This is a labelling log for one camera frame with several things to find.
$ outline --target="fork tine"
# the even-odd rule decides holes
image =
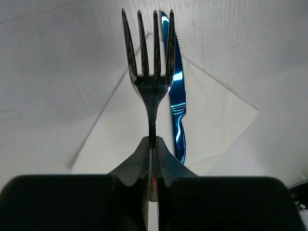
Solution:
[[[136,65],[135,52],[134,52],[133,42],[131,40],[128,21],[127,21],[124,9],[122,9],[122,22],[123,22],[123,30],[124,30],[125,46],[126,46],[126,54],[127,54],[129,71],[132,72],[136,76],[137,75],[137,65]]]
[[[157,11],[154,11],[153,18],[154,18],[154,75],[160,75],[161,62],[160,62],[160,42],[159,42]]]
[[[148,51],[146,48],[145,32],[144,32],[141,11],[138,11],[138,24],[139,24],[142,73],[147,75],[149,74],[149,60],[148,60]]]
[[[168,33],[168,48],[167,48],[167,63],[166,63],[167,81],[172,81],[173,79],[174,60],[175,60],[175,28],[174,28],[174,14],[173,10],[171,10],[169,16],[169,33]]]

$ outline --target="fork head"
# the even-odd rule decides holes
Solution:
[[[125,45],[128,59],[128,69],[130,81],[134,90],[142,99],[147,109],[149,121],[150,117],[156,122],[157,109],[162,99],[168,94],[172,87],[174,76],[174,60],[175,60],[175,27],[173,10],[170,11],[170,26],[168,34],[168,49],[166,58],[166,74],[161,74],[160,60],[160,41],[158,30],[157,11],[154,11],[154,73],[149,73],[149,61],[147,54],[147,46],[145,41],[145,33],[142,21],[141,11],[138,11],[139,36],[141,44],[141,69],[142,73],[137,73],[136,59],[133,43],[130,35],[128,21],[125,10],[122,9],[123,29],[125,36]]]

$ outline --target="napkin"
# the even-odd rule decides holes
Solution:
[[[148,36],[147,45],[152,64],[152,35]],[[136,61],[140,72],[140,52]],[[187,114],[182,120],[187,146],[185,165],[196,174],[204,175],[259,112],[186,58],[183,57],[182,62],[187,99]],[[163,137],[173,153],[168,96],[158,108],[156,124],[156,134]],[[135,151],[144,136],[148,136],[146,109],[127,72],[86,139],[71,172],[108,173]]]

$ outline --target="metallic blue knife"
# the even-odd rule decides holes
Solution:
[[[164,12],[162,12],[161,18],[163,26],[165,54],[167,55],[169,19]],[[184,164],[186,157],[186,143],[182,118],[186,114],[186,92],[182,58],[177,34],[175,34],[175,39],[175,68],[173,85],[169,92],[169,97],[172,113],[174,153],[175,157],[182,164]]]

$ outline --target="silver fork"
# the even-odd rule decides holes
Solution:
[[[166,74],[161,74],[160,61],[160,42],[158,30],[157,11],[154,11],[154,73],[149,73],[148,52],[145,41],[144,27],[141,11],[138,11],[139,36],[141,44],[141,66],[142,73],[137,73],[136,59],[133,43],[130,35],[128,21],[125,10],[122,9],[122,21],[125,36],[126,53],[128,59],[128,71],[131,84],[134,90],[142,99],[148,114],[149,122],[149,138],[152,154],[152,165],[155,164],[155,139],[156,139],[156,118],[157,110],[162,99],[168,94],[172,87],[174,76],[174,60],[175,60],[175,28],[173,10],[170,11],[169,17],[169,34],[168,49],[166,58]],[[152,168],[151,185],[149,200],[155,202],[157,195],[157,182]]]

